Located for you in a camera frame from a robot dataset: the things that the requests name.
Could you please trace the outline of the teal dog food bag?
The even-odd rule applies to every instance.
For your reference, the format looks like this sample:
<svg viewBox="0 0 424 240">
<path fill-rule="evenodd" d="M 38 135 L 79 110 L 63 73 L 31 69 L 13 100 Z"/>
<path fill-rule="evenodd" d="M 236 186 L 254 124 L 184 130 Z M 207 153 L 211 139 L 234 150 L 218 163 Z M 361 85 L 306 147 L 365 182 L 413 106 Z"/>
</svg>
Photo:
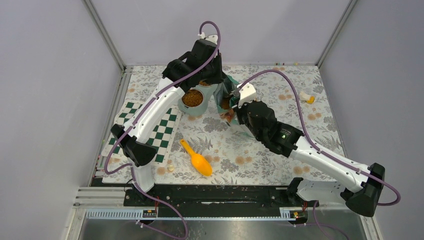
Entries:
<svg viewBox="0 0 424 240">
<path fill-rule="evenodd" d="M 236 89 L 238 83 L 230 75 L 227 75 L 227 79 L 217 85 L 217 89 L 213 93 L 217 112 L 220 118 L 226 123 L 233 132 L 242 133 L 248 137 L 254 135 L 248 127 L 239 125 L 235 109 L 237 108 L 236 98 L 233 95 L 233 91 Z"/>
</svg>

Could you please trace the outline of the yellow plastic scoop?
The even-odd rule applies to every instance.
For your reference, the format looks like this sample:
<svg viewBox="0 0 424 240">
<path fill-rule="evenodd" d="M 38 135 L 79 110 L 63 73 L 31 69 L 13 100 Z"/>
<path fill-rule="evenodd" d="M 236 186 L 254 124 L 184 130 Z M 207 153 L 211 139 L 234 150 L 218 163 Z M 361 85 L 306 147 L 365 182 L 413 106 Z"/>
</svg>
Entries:
<svg viewBox="0 0 424 240">
<path fill-rule="evenodd" d="M 205 177 L 210 177 L 213 173 L 213 168 L 205 157 L 196 153 L 184 139 L 180 140 L 181 146 L 187 151 L 190 156 L 192 166 Z"/>
</svg>

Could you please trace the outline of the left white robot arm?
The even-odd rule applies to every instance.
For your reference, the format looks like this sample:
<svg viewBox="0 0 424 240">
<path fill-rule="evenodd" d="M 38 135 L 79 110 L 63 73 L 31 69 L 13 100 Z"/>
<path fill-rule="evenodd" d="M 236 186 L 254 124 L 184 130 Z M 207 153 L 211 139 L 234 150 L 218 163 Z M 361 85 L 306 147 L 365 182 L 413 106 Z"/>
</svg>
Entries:
<svg viewBox="0 0 424 240">
<path fill-rule="evenodd" d="M 135 197 L 144 206 L 155 200 L 151 161 L 157 150 L 148 144 L 150 135 L 169 108 L 190 89 L 201 81 L 213 85 L 224 80 L 220 43 L 220 39 L 207 37 L 196 40 L 190 51 L 167 64 L 142 107 L 127 122 L 114 124 L 110 130 L 115 138 L 113 147 L 120 147 L 130 160 L 132 180 L 138 189 Z"/>
</svg>

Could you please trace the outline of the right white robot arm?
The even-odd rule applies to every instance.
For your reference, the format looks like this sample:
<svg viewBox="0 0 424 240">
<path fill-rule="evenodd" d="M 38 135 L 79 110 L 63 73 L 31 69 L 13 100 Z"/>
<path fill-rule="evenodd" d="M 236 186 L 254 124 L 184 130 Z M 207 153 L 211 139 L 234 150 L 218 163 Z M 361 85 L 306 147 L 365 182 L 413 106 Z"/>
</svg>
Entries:
<svg viewBox="0 0 424 240">
<path fill-rule="evenodd" d="M 329 175 L 333 181 L 294 178 L 287 188 L 287 201 L 299 206 L 304 201 L 345 204 L 351 211 L 373 217 L 383 190 L 385 167 L 366 165 L 309 142 L 298 128 L 277 120 L 273 109 L 262 101 L 234 106 L 237 120 L 270 152 L 306 163 Z"/>
</svg>

